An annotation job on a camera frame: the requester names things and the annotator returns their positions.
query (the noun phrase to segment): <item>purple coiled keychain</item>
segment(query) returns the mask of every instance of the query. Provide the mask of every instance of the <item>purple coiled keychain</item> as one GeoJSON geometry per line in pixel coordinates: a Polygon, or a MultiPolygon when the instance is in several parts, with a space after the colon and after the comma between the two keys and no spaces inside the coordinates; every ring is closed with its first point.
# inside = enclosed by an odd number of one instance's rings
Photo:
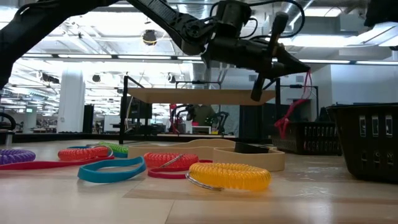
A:
{"type": "Polygon", "coordinates": [[[35,160],[34,152],[23,149],[0,149],[0,165],[35,160]]]}

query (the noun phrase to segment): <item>yellow coiled keychain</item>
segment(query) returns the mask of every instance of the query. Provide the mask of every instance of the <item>yellow coiled keychain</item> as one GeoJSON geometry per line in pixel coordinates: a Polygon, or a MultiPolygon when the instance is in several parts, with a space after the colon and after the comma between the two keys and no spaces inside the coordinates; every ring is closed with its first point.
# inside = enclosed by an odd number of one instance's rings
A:
{"type": "Polygon", "coordinates": [[[187,179],[211,190],[265,190],[271,182],[271,174],[245,164],[197,162],[190,166],[187,179]]]}

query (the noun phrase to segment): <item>wooden shelf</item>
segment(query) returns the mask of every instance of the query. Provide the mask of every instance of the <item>wooden shelf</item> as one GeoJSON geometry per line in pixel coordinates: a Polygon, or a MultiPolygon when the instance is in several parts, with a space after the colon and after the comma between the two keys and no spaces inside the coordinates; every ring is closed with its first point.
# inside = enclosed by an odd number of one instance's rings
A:
{"type": "Polygon", "coordinates": [[[207,105],[263,105],[275,91],[262,92],[259,102],[250,99],[251,90],[193,90],[174,88],[129,88],[128,93],[145,103],[190,103],[207,105]]]}

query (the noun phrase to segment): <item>wooden tray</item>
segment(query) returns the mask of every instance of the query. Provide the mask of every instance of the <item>wooden tray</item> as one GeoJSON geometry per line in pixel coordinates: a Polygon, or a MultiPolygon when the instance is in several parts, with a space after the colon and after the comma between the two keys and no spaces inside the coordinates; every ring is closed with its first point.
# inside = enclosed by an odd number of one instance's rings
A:
{"type": "Polygon", "coordinates": [[[194,90],[173,88],[129,88],[129,94],[145,103],[190,103],[206,105],[263,105],[275,97],[264,90],[260,102],[250,99],[251,90],[194,90]]]}
{"type": "Polygon", "coordinates": [[[213,162],[239,163],[260,167],[268,171],[285,169],[285,153],[275,147],[269,153],[241,154],[234,152],[235,142],[227,139],[199,139],[169,146],[146,144],[129,147],[129,158],[143,156],[147,152],[175,152],[196,154],[199,159],[211,159],[213,162]]]}

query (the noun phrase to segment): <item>black plastic basket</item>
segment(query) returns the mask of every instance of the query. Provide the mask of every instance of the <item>black plastic basket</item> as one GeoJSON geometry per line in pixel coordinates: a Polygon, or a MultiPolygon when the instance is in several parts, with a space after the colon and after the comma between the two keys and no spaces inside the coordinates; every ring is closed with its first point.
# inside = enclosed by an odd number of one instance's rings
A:
{"type": "Polygon", "coordinates": [[[285,138],[271,136],[272,144],[282,151],[300,155],[341,155],[333,122],[292,122],[285,138]]]}
{"type": "Polygon", "coordinates": [[[348,171],[364,180],[398,182],[398,104],[332,106],[348,171]]]}

